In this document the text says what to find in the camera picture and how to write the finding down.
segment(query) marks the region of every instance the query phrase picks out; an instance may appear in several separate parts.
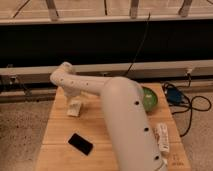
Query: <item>blue object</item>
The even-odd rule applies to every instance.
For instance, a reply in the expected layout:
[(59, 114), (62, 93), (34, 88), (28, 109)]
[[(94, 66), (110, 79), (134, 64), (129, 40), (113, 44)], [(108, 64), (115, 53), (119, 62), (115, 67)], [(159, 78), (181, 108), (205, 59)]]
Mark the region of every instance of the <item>blue object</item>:
[(166, 98), (168, 102), (179, 105), (182, 102), (182, 93), (177, 88), (168, 88)]

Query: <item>white remote control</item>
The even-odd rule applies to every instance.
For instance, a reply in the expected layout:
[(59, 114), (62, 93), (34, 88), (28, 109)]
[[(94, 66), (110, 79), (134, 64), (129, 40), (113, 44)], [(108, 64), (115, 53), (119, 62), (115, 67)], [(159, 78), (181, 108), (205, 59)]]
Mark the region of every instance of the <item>white remote control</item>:
[(162, 155), (167, 156), (170, 150), (167, 125), (165, 123), (157, 123), (155, 133), (157, 134), (158, 146)]

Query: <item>green object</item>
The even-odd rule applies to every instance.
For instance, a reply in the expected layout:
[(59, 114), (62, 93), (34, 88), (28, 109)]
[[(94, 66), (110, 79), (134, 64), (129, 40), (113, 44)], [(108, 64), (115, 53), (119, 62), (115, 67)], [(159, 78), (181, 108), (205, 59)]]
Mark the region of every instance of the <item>green object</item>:
[(158, 97), (153, 90), (147, 87), (142, 87), (144, 91), (143, 106), (146, 112), (152, 111), (158, 103)]

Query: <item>speckled floor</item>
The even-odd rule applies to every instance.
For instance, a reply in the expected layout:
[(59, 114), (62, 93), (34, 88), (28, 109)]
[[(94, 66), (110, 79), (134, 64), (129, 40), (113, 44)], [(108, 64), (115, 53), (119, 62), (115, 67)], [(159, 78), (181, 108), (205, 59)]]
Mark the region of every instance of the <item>speckled floor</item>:
[[(213, 101), (213, 93), (204, 95)], [(0, 171), (33, 171), (53, 101), (0, 104)], [(195, 105), (204, 107), (198, 100)], [(183, 132), (189, 113), (176, 115)], [(194, 112), (192, 128), (182, 138), (192, 171), (213, 170), (213, 109)]]
[(0, 170), (33, 171), (52, 101), (0, 104)]

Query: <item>black smartphone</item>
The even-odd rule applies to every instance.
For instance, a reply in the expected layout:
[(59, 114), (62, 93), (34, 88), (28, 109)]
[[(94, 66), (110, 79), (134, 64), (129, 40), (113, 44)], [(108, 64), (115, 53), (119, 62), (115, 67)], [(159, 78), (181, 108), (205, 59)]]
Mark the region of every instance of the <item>black smartphone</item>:
[(68, 141), (69, 144), (88, 155), (93, 148), (93, 144), (82, 138), (80, 135), (74, 133)]

